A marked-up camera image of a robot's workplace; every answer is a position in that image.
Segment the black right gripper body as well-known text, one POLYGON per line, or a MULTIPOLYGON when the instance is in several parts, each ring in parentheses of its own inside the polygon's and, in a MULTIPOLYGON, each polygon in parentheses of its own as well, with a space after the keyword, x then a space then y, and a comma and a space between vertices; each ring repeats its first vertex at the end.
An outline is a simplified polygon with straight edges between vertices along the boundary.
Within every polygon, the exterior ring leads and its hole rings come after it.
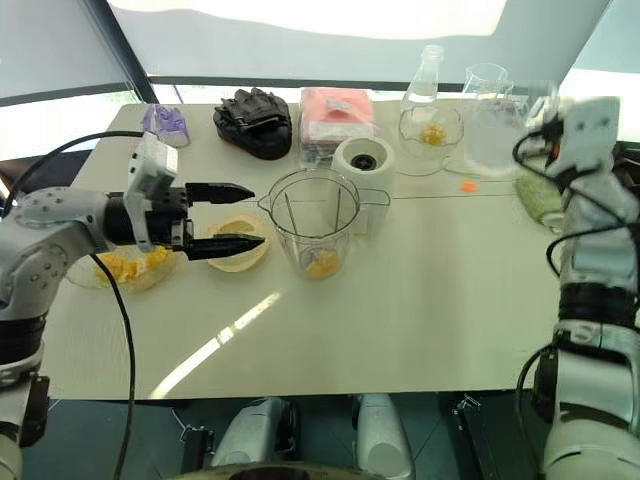
POLYGON ((543 156, 545 162, 551 164, 559 157, 563 135, 564 120, 560 115, 554 115, 536 130, 531 131, 530 139, 534 143, 536 154, 543 156))

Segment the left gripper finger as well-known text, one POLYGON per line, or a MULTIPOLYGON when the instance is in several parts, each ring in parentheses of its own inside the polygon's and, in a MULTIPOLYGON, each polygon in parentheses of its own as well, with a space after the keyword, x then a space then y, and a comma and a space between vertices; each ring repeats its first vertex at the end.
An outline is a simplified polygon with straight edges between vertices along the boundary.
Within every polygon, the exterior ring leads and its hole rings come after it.
POLYGON ((189 182, 185 184, 188 203, 233 204, 255 197, 255 193, 233 183, 189 182))
POLYGON ((216 234, 192 239, 183 248, 190 261, 227 258, 251 251, 265 243, 264 237, 249 234, 216 234))

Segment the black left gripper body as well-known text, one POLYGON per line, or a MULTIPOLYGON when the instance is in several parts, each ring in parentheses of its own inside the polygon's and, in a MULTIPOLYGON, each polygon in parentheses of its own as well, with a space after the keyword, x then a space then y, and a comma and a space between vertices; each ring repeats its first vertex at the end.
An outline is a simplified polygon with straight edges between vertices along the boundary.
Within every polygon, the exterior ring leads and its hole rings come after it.
POLYGON ((188 210, 193 205, 194 185, 170 187, 151 201, 145 213, 150 243, 173 251, 191 253, 193 250, 193 221, 188 210))

